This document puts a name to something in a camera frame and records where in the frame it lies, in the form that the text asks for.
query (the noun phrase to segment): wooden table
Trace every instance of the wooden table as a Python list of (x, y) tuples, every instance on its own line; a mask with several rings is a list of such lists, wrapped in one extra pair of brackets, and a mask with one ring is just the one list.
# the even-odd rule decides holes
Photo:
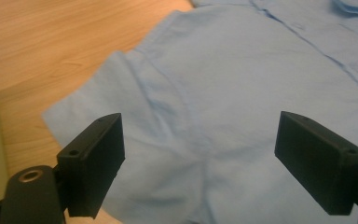
[[(0, 0), (0, 119), (10, 175), (56, 164), (41, 113), (86, 82), (115, 50), (137, 45), (188, 0)], [(118, 223), (104, 211), (96, 220)]]

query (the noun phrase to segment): hole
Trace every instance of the hole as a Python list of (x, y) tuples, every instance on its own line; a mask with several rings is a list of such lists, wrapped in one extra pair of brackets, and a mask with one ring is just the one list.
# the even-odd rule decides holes
[(39, 178), (41, 175), (43, 174), (43, 171), (41, 170), (32, 170), (32, 171), (28, 171), (27, 173), (21, 175), (19, 177), (20, 182), (22, 183), (28, 183), (31, 181), (36, 180), (37, 178)]
[(77, 151), (77, 150), (72, 150), (69, 152), (69, 155), (71, 155), (71, 156), (75, 156), (77, 154), (79, 154), (79, 151)]

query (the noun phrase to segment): table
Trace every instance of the table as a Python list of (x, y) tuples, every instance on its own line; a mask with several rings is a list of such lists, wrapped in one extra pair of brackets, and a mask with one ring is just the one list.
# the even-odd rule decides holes
[[(137, 45), (188, 0), (0, 0), (0, 120), (9, 175), (56, 165), (60, 146), (41, 118), (115, 50)], [(68, 223), (119, 223), (104, 210)]]

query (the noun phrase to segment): wooden surface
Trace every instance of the wooden surface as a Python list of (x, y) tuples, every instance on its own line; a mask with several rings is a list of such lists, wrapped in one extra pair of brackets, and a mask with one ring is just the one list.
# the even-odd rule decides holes
[[(54, 166), (60, 147), (41, 113), (127, 51), (188, 0), (0, 0), (0, 119), (10, 175)], [(96, 220), (117, 223), (102, 211)]]

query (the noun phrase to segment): wood grain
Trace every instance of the wood grain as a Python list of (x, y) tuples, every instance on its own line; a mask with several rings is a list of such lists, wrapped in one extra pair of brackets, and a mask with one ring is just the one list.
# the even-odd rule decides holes
[[(0, 0), (0, 120), (10, 175), (54, 166), (60, 147), (41, 113), (87, 81), (115, 50), (127, 51), (188, 0)], [(97, 219), (68, 223), (118, 223)]]

